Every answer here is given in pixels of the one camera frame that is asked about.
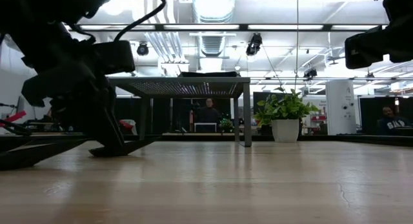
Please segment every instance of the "wooden table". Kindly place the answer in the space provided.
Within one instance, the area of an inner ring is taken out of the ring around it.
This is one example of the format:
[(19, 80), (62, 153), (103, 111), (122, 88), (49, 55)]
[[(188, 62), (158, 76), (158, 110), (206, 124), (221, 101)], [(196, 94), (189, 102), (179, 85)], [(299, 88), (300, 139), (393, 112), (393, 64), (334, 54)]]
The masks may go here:
[(342, 142), (155, 142), (91, 158), (85, 143), (0, 173), (1, 224), (406, 224), (413, 150)]

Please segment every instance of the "person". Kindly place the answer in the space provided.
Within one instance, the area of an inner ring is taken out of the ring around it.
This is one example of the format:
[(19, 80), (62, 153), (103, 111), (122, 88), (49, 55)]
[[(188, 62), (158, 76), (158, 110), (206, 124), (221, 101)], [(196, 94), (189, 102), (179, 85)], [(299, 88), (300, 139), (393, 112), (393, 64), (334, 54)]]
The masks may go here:
[(384, 118), (379, 120), (379, 133), (382, 135), (397, 135), (395, 128), (408, 127), (410, 122), (394, 115), (390, 107), (383, 108)]
[(219, 112), (214, 108), (214, 102), (211, 98), (206, 99), (205, 107), (201, 108), (198, 113), (198, 122), (200, 123), (219, 123)]

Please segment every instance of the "green leaves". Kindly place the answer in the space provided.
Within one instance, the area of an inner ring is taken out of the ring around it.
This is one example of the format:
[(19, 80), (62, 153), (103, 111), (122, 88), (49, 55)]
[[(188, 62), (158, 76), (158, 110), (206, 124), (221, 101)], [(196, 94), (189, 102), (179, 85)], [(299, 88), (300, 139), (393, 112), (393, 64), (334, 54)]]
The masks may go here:
[(275, 90), (278, 90), (278, 91), (280, 91), (280, 92), (284, 92), (284, 91), (285, 91), (284, 88), (281, 88), (281, 87), (278, 87), (278, 88), (276, 88)]
[(257, 105), (265, 106), (266, 103), (267, 103), (266, 101), (258, 101)]
[[(281, 87), (276, 90), (284, 92)], [(303, 98), (298, 95), (299, 92), (291, 89), (291, 94), (284, 93), (280, 100), (276, 95), (271, 95), (266, 101), (258, 101), (257, 104), (264, 107), (254, 116), (259, 121), (259, 126), (268, 125), (276, 119), (299, 119), (309, 115), (310, 112), (318, 111), (318, 107), (312, 103), (303, 104)]]

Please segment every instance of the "white wall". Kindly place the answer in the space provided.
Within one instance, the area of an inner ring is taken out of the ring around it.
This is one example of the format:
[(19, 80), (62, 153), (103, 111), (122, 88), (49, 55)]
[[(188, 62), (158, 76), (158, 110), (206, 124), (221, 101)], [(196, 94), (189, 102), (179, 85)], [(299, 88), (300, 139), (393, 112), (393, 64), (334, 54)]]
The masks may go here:
[[(6, 43), (0, 47), (0, 103), (16, 105), (19, 96), (21, 96), (23, 83), (35, 75), (35, 71), (22, 62), (22, 57), (21, 52), (8, 47)], [(33, 108), (26, 102), (27, 115), (16, 123), (22, 123), (35, 117), (41, 119), (50, 108), (48, 102), (45, 103), (46, 107), (44, 108)], [(11, 108), (0, 107), (0, 114), (8, 114), (11, 111)]]

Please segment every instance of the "small potted plant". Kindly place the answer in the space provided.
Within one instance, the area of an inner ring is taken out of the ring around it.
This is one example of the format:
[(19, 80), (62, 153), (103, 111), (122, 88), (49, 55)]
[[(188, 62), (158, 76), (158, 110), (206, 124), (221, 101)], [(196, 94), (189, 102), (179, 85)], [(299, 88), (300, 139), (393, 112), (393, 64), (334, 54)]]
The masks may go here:
[(299, 120), (311, 111), (318, 111), (318, 108), (311, 103), (304, 104), (294, 89), (291, 89), (291, 94), (281, 87), (277, 90), (283, 92), (283, 97), (279, 100), (276, 95), (271, 95), (266, 101), (258, 101), (257, 104), (264, 109), (254, 118), (259, 121), (259, 127), (272, 126), (272, 135), (277, 142), (294, 143), (298, 138)]
[(227, 118), (223, 118), (221, 120), (221, 122), (219, 123), (219, 127), (224, 133), (232, 133), (234, 131), (234, 125), (232, 124), (232, 121)]

